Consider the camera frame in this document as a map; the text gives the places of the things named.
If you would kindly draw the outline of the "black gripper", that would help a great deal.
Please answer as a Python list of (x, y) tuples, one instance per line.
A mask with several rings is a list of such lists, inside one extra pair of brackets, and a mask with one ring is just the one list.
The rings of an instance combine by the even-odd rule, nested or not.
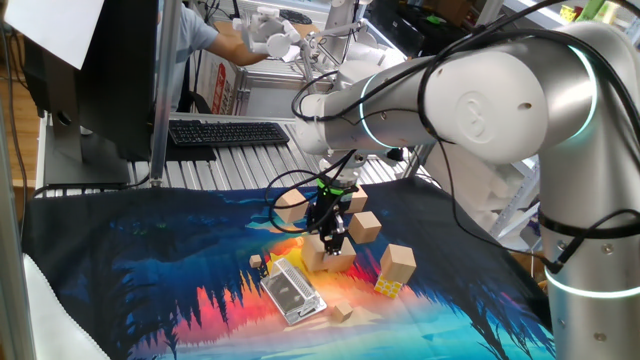
[(341, 254), (346, 236), (343, 218), (331, 216), (336, 211), (344, 212), (347, 208), (347, 195), (338, 195), (331, 191), (320, 191), (309, 205), (305, 230), (311, 234), (325, 222), (322, 227), (322, 242), (328, 255)]

